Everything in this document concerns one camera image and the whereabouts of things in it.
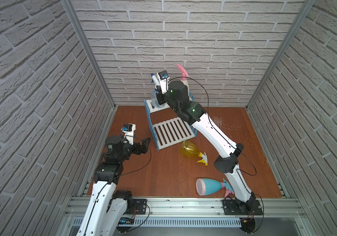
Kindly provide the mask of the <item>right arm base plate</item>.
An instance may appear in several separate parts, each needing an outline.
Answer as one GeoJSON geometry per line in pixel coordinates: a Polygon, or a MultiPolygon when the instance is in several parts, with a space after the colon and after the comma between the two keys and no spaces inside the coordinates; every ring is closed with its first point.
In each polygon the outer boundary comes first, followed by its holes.
{"type": "Polygon", "coordinates": [[[263,207],[258,200],[244,203],[237,199],[223,199],[222,205],[225,215],[263,215],[263,207]]]}

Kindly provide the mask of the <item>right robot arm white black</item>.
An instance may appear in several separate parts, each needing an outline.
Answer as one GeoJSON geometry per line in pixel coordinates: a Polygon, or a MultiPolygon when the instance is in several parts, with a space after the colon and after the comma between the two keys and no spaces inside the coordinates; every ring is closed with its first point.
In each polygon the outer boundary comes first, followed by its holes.
{"type": "Polygon", "coordinates": [[[238,163],[243,145],[227,137],[203,106],[190,100],[188,87],[181,81],[160,81],[156,87],[158,103],[168,104],[179,118],[197,129],[214,146],[219,153],[214,166],[227,177],[239,206],[251,210],[256,196],[246,184],[238,163]]]}

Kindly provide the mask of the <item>clear blue spray bottle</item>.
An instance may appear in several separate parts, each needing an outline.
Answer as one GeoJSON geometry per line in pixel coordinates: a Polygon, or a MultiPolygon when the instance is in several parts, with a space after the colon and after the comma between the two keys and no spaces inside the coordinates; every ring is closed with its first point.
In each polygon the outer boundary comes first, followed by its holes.
{"type": "Polygon", "coordinates": [[[151,74],[152,77],[152,83],[154,84],[154,92],[151,95],[151,102],[152,102],[152,106],[156,109],[161,108],[162,105],[159,104],[158,99],[157,99],[157,93],[158,93],[158,87],[157,87],[157,77],[152,73],[151,74]]]}

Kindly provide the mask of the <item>yellow spray bottle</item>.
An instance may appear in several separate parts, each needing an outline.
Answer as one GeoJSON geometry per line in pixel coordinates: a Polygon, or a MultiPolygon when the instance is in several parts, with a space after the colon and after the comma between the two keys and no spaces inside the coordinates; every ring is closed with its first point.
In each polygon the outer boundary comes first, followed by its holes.
{"type": "Polygon", "coordinates": [[[201,159],[197,163],[203,163],[208,166],[208,158],[205,152],[201,152],[199,148],[192,142],[186,140],[180,147],[180,152],[187,157],[200,157],[201,159]]]}

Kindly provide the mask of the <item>blue white wooden shelf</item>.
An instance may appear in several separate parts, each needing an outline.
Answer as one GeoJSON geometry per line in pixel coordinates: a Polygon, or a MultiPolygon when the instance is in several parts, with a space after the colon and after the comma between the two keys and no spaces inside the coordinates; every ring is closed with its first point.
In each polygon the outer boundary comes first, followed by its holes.
{"type": "Polygon", "coordinates": [[[151,99],[145,100],[148,126],[158,150],[195,138],[198,133],[179,117],[153,124],[151,114],[168,108],[170,108],[168,104],[163,104],[161,108],[156,109],[152,106],[151,99]]]}

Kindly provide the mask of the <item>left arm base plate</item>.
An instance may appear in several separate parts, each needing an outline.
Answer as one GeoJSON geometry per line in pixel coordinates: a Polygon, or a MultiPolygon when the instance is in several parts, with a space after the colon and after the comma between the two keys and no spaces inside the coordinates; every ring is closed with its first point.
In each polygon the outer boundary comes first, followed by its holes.
{"type": "Polygon", "coordinates": [[[132,199],[127,201],[125,215],[145,215],[147,199],[132,199]]]}

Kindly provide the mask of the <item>white pink spray bottle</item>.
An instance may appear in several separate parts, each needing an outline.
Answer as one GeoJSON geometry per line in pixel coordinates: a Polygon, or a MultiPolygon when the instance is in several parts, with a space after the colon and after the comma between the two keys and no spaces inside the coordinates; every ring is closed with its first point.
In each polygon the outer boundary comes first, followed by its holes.
{"type": "Polygon", "coordinates": [[[190,94],[190,87],[189,87],[189,83],[187,81],[187,78],[189,77],[189,74],[187,73],[186,69],[182,65],[177,64],[177,67],[179,69],[179,72],[181,73],[180,80],[187,87],[188,94],[190,94]]]}

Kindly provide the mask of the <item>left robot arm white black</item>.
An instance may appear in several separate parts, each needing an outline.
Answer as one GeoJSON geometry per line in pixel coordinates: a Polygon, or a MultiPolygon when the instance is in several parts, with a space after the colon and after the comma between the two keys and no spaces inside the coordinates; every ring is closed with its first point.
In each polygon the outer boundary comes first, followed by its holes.
{"type": "Polygon", "coordinates": [[[94,173],[91,198],[78,230],[78,236],[112,236],[125,213],[134,213],[131,191],[118,190],[123,162],[133,154],[149,152],[151,138],[134,142],[134,136],[110,136],[106,139],[104,161],[94,173]]]}

